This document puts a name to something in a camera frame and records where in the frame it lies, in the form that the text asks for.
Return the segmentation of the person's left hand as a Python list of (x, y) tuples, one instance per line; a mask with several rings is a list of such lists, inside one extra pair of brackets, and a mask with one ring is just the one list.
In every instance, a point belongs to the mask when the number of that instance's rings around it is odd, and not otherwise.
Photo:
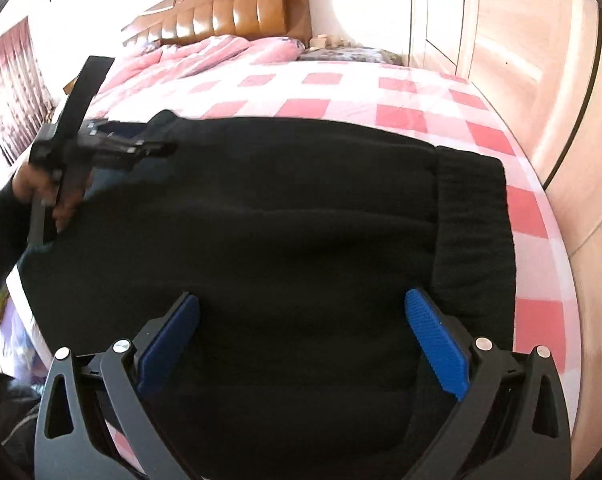
[(65, 198), (57, 198), (57, 184), (44, 170), (29, 162), (24, 162), (11, 179), (12, 192), (19, 202), (29, 204), (35, 197), (39, 197), (46, 205), (54, 205), (52, 218), (58, 232), (66, 229), (91, 185), (92, 174), (88, 174)]

